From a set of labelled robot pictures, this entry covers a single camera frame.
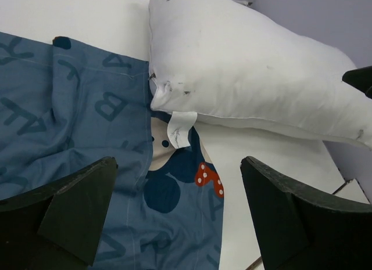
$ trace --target purple wall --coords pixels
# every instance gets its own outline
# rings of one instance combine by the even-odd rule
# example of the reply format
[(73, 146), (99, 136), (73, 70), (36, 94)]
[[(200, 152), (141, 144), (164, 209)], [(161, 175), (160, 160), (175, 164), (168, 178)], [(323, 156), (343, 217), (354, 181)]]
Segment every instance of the purple wall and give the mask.
[[(372, 0), (257, 0), (252, 7), (293, 32), (341, 49), (357, 67), (372, 66)], [(340, 143), (327, 147), (342, 175), (357, 178), (372, 201), (372, 152)]]

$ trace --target cartoon print fabric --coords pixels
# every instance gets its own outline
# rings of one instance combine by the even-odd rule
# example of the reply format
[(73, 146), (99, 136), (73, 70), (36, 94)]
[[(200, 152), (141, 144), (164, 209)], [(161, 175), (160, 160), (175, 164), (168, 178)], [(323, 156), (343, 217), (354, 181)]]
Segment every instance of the cartoon print fabric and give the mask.
[(148, 62), (0, 33), (0, 200), (113, 156), (90, 269), (218, 269), (221, 181), (194, 129), (191, 147), (171, 146), (169, 116), (151, 113), (149, 97)]
[[(154, 155), (143, 195), (174, 252), (147, 250), (146, 257), (156, 259), (144, 269), (218, 269), (223, 186), (194, 128), (189, 133), (190, 147), (172, 147), (167, 137), (169, 119), (165, 113), (153, 113)], [(173, 227), (167, 229), (161, 221)]]

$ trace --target black plastic piece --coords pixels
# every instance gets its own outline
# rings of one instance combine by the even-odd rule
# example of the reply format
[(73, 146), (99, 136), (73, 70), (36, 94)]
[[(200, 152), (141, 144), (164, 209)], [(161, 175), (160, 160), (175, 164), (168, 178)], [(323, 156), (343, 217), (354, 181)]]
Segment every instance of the black plastic piece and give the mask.
[(347, 71), (342, 81), (353, 86), (372, 99), (372, 66)]
[(253, 157), (241, 171), (265, 270), (372, 265), (371, 205), (324, 193)]
[(116, 179), (114, 158), (0, 201), (0, 269), (92, 265)]

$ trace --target white pillow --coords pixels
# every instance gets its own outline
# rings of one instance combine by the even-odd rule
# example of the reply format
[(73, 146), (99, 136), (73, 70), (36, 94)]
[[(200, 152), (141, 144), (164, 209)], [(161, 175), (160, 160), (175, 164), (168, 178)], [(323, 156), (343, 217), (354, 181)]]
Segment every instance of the white pillow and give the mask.
[(342, 82), (355, 65), (338, 49), (232, 0), (151, 0), (149, 10), (151, 108), (175, 117), (175, 147), (197, 115), (372, 148), (372, 100)]

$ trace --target fabric tag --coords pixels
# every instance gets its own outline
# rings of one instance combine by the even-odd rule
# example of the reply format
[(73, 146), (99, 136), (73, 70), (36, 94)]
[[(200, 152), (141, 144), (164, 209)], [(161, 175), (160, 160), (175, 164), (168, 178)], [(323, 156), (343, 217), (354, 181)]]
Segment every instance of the fabric tag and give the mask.
[(196, 112), (172, 112), (168, 123), (167, 134), (174, 148), (189, 147), (188, 132), (194, 126), (198, 114)]

